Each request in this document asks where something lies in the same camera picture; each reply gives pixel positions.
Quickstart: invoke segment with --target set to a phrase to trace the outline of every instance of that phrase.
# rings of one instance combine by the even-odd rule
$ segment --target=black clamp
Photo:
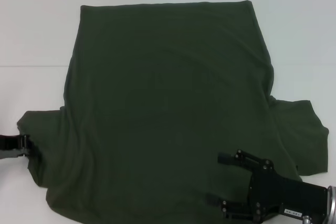
[[[328,190],[281,177],[271,160],[238,150],[234,156],[219,153],[218,163],[252,172],[246,202],[233,202],[208,195],[208,203],[220,207],[223,218],[263,223],[276,214],[322,224],[327,216]]]
[[[29,135],[0,135],[0,159],[9,157],[29,156],[33,143]]]

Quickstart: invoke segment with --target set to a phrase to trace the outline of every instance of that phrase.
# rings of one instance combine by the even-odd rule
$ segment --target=green t-shirt
[[[85,224],[223,223],[206,195],[246,201],[250,173],[219,152],[327,171],[328,129],[309,101],[270,96],[273,77],[249,1],[82,6],[65,106],[18,122],[40,151],[29,170]]]

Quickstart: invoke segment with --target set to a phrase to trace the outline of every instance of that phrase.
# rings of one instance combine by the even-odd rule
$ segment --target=dark green shirt
[[[85,224],[223,223],[206,194],[246,201],[250,173],[218,152],[327,171],[328,129],[309,101],[271,97],[273,77],[249,1],[82,6],[65,106],[18,122],[41,152],[29,170]]]

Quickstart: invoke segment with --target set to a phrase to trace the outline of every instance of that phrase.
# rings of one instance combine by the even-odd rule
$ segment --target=shirt sleeve
[[[28,111],[17,122],[20,134],[28,134],[35,144],[29,156],[28,169],[38,186],[49,188],[58,183],[66,161],[66,146],[60,140],[67,133],[64,109],[60,111]]]
[[[328,134],[310,101],[270,99],[270,110],[281,141],[294,160],[299,175],[328,171]]]

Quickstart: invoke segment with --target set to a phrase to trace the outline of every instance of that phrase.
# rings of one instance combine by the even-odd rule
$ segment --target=white surface
[[[16,134],[27,110],[63,105],[80,5],[202,1],[243,0],[0,0],[0,133]],[[305,181],[336,185],[336,0],[251,1],[275,68],[273,95],[311,100],[330,130],[329,172]],[[48,208],[46,190],[34,184],[26,166],[24,158],[0,161],[0,223],[75,223]],[[268,223],[300,221],[279,217]]]

